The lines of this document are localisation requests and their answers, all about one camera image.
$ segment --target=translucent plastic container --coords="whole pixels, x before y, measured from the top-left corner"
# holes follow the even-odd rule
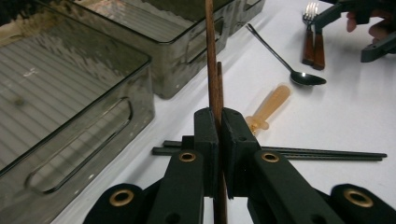
[[[235,11],[230,35],[241,29],[248,21],[262,11],[265,0],[235,0]]]
[[[150,58],[36,2],[9,2],[0,2],[0,223],[48,223],[153,119]]]
[[[203,0],[60,0],[51,5],[150,55],[154,93],[164,99],[206,66]],[[214,1],[217,52],[226,45],[233,7],[233,0]]]

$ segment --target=orange plastic utensil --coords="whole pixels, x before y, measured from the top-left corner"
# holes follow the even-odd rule
[[[254,113],[253,116],[246,117],[249,129],[256,135],[258,129],[267,130],[269,124],[267,119],[288,99],[290,88],[286,85],[279,85],[270,95],[266,102]]]

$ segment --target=metal spoon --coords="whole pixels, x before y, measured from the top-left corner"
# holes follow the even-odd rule
[[[257,31],[253,28],[253,26],[248,23],[247,24],[247,28],[249,29],[249,31],[251,33],[253,33],[254,36],[256,36],[256,38],[258,38],[260,40],[260,42],[262,42],[262,44],[264,44],[265,47],[267,47],[271,53],[274,54],[274,56],[283,63],[283,65],[285,65],[285,67],[287,69],[289,69],[290,71],[290,78],[293,82],[300,84],[300,85],[305,85],[305,86],[315,86],[315,85],[322,85],[326,83],[326,79],[321,78],[321,77],[317,77],[314,75],[310,75],[307,73],[301,73],[301,72],[297,72],[294,71],[290,65],[288,63],[285,62],[285,60],[283,60],[263,39],[262,37],[259,35],[259,33],[257,33]]]

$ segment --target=human hand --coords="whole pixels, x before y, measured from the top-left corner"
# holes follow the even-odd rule
[[[346,14],[347,22],[346,22],[346,30],[348,32],[352,32],[356,29],[356,13],[355,12],[348,12]],[[379,17],[384,20],[380,21],[377,24],[374,24],[369,29],[369,34],[374,38],[373,43],[378,42],[379,40],[385,38],[387,35],[395,31],[395,28],[392,27],[392,13],[375,9],[371,15],[371,17]]]

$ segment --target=spoon handle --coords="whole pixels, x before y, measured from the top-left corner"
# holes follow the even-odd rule
[[[274,56],[275,56],[280,62],[283,63],[283,65],[285,65],[286,68],[289,69],[290,72],[293,72],[293,71],[294,71],[294,70],[290,67],[290,65],[289,65],[288,63],[286,63],[285,60],[283,60],[283,59],[282,59],[282,58],[281,58],[281,57],[280,57],[280,56],[279,56],[268,44],[267,44],[267,42],[264,41],[264,39],[262,39],[262,37],[259,35],[259,33],[257,33],[257,31],[254,29],[254,27],[253,27],[250,23],[247,24],[247,28],[249,29],[249,31],[250,31],[254,36],[256,36],[257,39],[260,40],[260,42],[262,42],[262,44],[263,44],[265,47],[267,47],[267,48],[271,51],[271,53],[274,54]]]

